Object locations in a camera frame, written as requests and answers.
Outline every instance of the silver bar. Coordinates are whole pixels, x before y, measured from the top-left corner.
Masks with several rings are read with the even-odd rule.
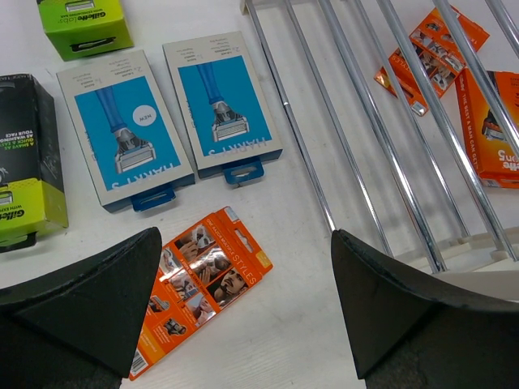
[[[485,71],[483,64],[479,60],[474,47],[470,44],[460,22],[454,15],[451,5],[447,0],[432,1],[435,3],[436,8],[438,8],[438,11],[442,15],[445,24],[447,24],[448,30],[451,32],[458,49],[461,51],[463,58],[467,62],[467,66],[474,75],[482,94],[485,96],[485,100],[490,105],[492,113],[503,131],[504,137],[512,147],[513,152],[519,157],[519,132],[517,131],[515,123],[504,106],[500,94],[497,92],[494,84],[488,77],[488,73]]]
[[[422,208],[416,199],[416,196],[411,188],[407,176],[404,174],[401,163],[398,159],[396,149],[389,137],[388,130],[380,116],[378,107],[376,106],[373,95],[371,94],[367,82],[362,76],[362,71],[359,64],[355,60],[353,50],[346,39],[345,33],[341,28],[339,19],[333,10],[332,4],[329,0],[318,0],[321,9],[323,10],[324,16],[328,22],[328,26],[332,30],[333,38],[341,54],[342,60],[345,63],[346,70],[350,75],[351,81],[355,87],[360,101],[366,115],[370,119],[371,127],[375,132],[375,137],[379,141],[379,145],[382,147],[386,158],[388,159],[389,165],[392,170],[392,175],[400,190],[401,196],[407,207],[407,210],[411,216],[414,227],[416,228],[418,235],[422,241],[422,244],[426,250],[427,258],[431,266],[433,273],[446,271],[444,259],[432,236],[431,229],[427,223]]]
[[[370,197],[369,193],[367,192],[366,184],[364,182],[364,179],[362,178],[362,174],[360,172],[360,169],[358,168],[357,161],[354,158],[354,154],[351,151],[351,147],[348,143],[348,139],[346,139],[345,132],[342,128],[341,121],[339,120],[339,117],[337,115],[337,111],[333,107],[332,99],[330,98],[330,95],[328,94],[326,86],[324,85],[324,81],[319,72],[319,68],[317,67],[317,64],[315,63],[314,56],[311,54],[310,46],[308,45],[307,39],[305,38],[304,33],[301,29],[301,25],[299,24],[298,17],[295,14],[294,8],[292,7],[290,0],[284,0],[284,1],[285,1],[286,10],[288,11],[290,20],[292,20],[292,24],[294,25],[294,28],[298,35],[299,41],[301,42],[302,49],[305,52],[305,55],[307,56],[307,61],[308,61],[308,64],[310,65],[311,72],[314,75],[315,81],[317,82],[317,86],[319,87],[321,95],[323,96],[323,99],[324,99],[324,103],[326,104],[326,108],[328,109],[328,112],[332,119],[333,126],[335,127],[337,135],[339,136],[339,140],[341,141],[341,145],[342,145],[342,148],[344,149],[344,153],[346,154],[346,157],[348,158],[348,162],[350,163],[351,169],[354,171],[355,179],[357,180],[358,186],[360,187],[360,189],[362,191],[362,195],[364,196],[364,202],[366,203],[366,207],[367,207],[368,211],[371,213],[371,218],[375,222],[375,226],[376,226],[377,232],[379,233],[379,239],[380,239],[380,242],[382,243],[384,253],[389,255],[390,257],[392,257],[393,255],[392,255],[391,248],[389,246],[388,239],[386,238],[384,229],[382,227],[382,224],[380,223],[380,219],[376,214],[375,206],[373,205],[373,202],[371,201],[371,197]]]
[[[366,9],[364,8],[364,6],[362,5],[360,0],[354,0],[354,3],[356,4],[356,6],[360,12],[360,15],[362,17],[362,20],[364,21],[364,24],[370,33],[373,43],[375,44],[375,47],[379,54],[380,60],[382,61],[382,65],[383,65],[384,69],[386,70],[386,73],[388,74],[389,79],[391,80],[391,85],[392,85],[393,89],[395,90],[395,93],[397,94],[398,100],[402,103],[405,113],[407,114],[407,118],[411,121],[411,124],[413,125],[413,128],[414,128],[414,132],[418,135],[418,137],[420,139],[420,144],[422,145],[424,152],[429,157],[429,161],[431,162],[432,168],[434,169],[436,176],[438,177],[438,181],[440,181],[440,184],[441,184],[442,188],[444,189],[445,200],[451,210],[451,213],[454,215],[454,217],[456,219],[456,222],[461,231],[461,236],[469,237],[470,236],[469,230],[467,229],[467,226],[466,226],[465,222],[463,221],[463,217],[461,216],[461,212],[456,205],[454,196],[453,196],[451,190],[448,188],[444,175],[441,173],[440,167],[438,166],[438,162],[436,161],[436,158],[435,158],[434,154],[432,153],[431,147],[429,146],[429,143],[427,142],[425,135],[423,134],[422,129],[420,128],[420,125],[418,124],[418,121],[416,120],[416,116],[414,115],[411,107],[407,103],[407,98],[405,97],[404,90],[402,89],[402,86],[398,82],[397,75],[395,74],[395,71],[392,69],[391,64],[389,63],[388,57],[386,56],[386,53],[384,51],[384,47],[382,47],[382,44],[380,43],[379,38],[376,35],[375,29],[373,28],[373,24],[371,24],[371,21],[370,21],[369,17],[367,16]]]
[[[301,135],[301,130],[299,130],[298,122],[295,118],[294,112],[292,111],[292,107],[290,106],[289,98],[286,95],[285,88],[283,87],[283,83],[281,82],[281,77],[279,76],[279,72],[277,71],[276,63],[274,62],[274,57],[268,47],[267,38],[265,37],[264,31],[261,27],[260,18],[258,17],[258,13],[252,3],[252,0],[245,0],[245,5],[251,14],[252,23],[254,24],[255,30],[258,33],[259,42],[261,43],[261,47],[264,51],[265,57],[267,59],[268,67],[272,73],[272,77],[274,78],[274,83],[276,84],[277,92],[279,93],[279,97],[281,98],[281,103],[283,104],[283,109],[285,110],[286,118],[289,121],[290,128],[294,133],[294,137],[296,143],[298,144],[299,151],[301,152],[302,159],[305,163],[305,166],[308,170],[308,175],[310,176],[311,183],[314,186],[315,193],[317,194],[317,199],[319,200],[319,205],[321,210],[323,211],[324,218],[326,220],[326,224],[330,233],[336,230],[335,222],[333,221],[332,211],[330,210],[330,206],[328,205],[328,201],[326,196],[324,195],[323,187],[320,184],[319,178],[317,177],[317,172],[315,171],[314,165],[311,162],[310,154],[308,153],[307,146],[305,141]]]
[[[503,226],[501,225],[494,211],[494,208],[492,207],[487,195],[485,194],[485,191],[483,190],[478,175],[472,167],[468,156],[465,154],[465,151],[456,136],[454,126],[448,118],[444,107],[440,103],[440,99],[436,95],[435,89],[432,86],[429,77],[427,76],[427,72],[422,67],[422,63],[418,59],[418,55],[416,55],[413,46],[411,45],[411,41],[405,33],[404,26],[402,26],[395,8],[392,6],[391,1],[389,0],[377,0],[377,2],[379,3],[379,7],[382,10],[385,19],[388,21],[393,35],[397,39],[398,45],[401,48],[401,52],[404,55],[408,65],[410,66],[410,69],[413,72],[416,82],[418,83],[418,86],[420,87],[426,102],[431,108],[432,115],[438,123],[441,134],[452,149],[457,165],[463,174],[463,178],[465,179],[467,186],[470,189],[470,193],[472,194],[474,202],[476,203],[483,221],[487,226],[487,230],[494,239],[495,246],[498,250],[507,251],[508,255],[510,255],[514,261],[517,261],[517,256],[503,230]]]
[[[516,52],[517,57],[519,58],[519,29],[517,29],[517,25],[513,22],[512,17],[506,11],[506,8],[503,5],[501,0],[485,0],[487,2],[490,11],[497,20],[497,23],[503,30],[504,35],[510,42],[513,51]]]

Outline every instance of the blue razor handle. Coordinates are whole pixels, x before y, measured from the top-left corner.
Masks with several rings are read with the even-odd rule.
[[[97,89],[96,94],[101,103],[101,106],[103,107],[103,110],[105,111],[105,115],[108,119],[112,134],[118,130],[127,128],[127,124],[124,122],[124,120],[122,120],[119,109],[117,108],[117,103],[115,102],[114,97],[114,90],[112,87]]]
[[[204,83],[205,91],[208,94],[209,104],[213,105],[218,101],[223,101],[224,98],[220,94],[220,90],[218,89],[217,79],[214,75],[214,70],[212,68],[212,63],[203,63],[201,65],[196,66],[198,72],[200,73],[200,77],[202,78],[202,82]]]

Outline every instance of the orange gillette package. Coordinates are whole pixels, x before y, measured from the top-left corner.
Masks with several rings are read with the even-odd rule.
[[[519,75],[494,71],[488,74],[513,121],[519,125]],[[519,159],[468,70],[461,72],[456,88],[465,149],[483,185],[519,189]]]
[[[481,49],[489,35],[456,8],[453,10],[476,51]],[[436,8],[411,33],[410,39],[438,97],[442,97],[465,68],[465,61]],[[419,116],[425,115],[429,108],[400,49],[393,53],[389,62],[413,111]],[[375,80],[396,95],[385,69],[376,74]]]
[[[139,377],[272,269],[232,208],[205,217],[164,246],[131,365]]]

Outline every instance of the orange blister pack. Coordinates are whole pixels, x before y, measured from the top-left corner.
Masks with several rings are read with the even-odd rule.
[[[496,71],[488,74],[519,125],[519,75]],[[456,88],[465,149],[483,185],[519,189],[519,160],[468,70],[460,74]]]
[[[130,379],[197,332],[272,269],[232,208],[205,217],[163,247]]]
[[[479,50],[487,41],[488,33],[456,8],[453,7],[453,10],[472,45]],[[465,68],[465,61],[436,8],[411,33],[410,40],[429,75],[436,94],[442,97]],[[393,53],[389,62],[413,111],[419,116],[425,115],[429,108],[400,49]],[[375,80],[396,95],[385,69],[381,69],[376,74]]]

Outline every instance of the product packaging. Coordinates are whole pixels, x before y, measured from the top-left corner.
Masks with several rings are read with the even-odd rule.
[[[497,71],[488,75],[519,126],[519,75]],[[461,72],[456,87],[465,149],[483,185],[519,189],[519,160],[468,70]]]
[[[37,0],[43,29],[67,61],[133,46],[119,0]]]
[[[58,79],[103,207],[144,211],[195,183],[144,51],[99,59]]]
[[[261,281],[267,255],[230,207],[163,248],[130,379],[162,359]]]
[[[31,75],[0,77],[0,252],[68,227],[54,99]]]
[[[164,45],[200,177],[264,175],[281,141],[240,32]]]
[[[489,35],[456,8],[453,7],[453,11],[476,51],[481,49]],[[465,68],[465,61],[437,9],[434,9],[411,33],[410,40],[431,79],[436,94],[442,97]],[[429,108],[400,49],[393,53],[389,62],[397,74],[413,111],[419,116],[425,115]],[[377,73],[375,80],[393,95],[395,94],[384,69]]]

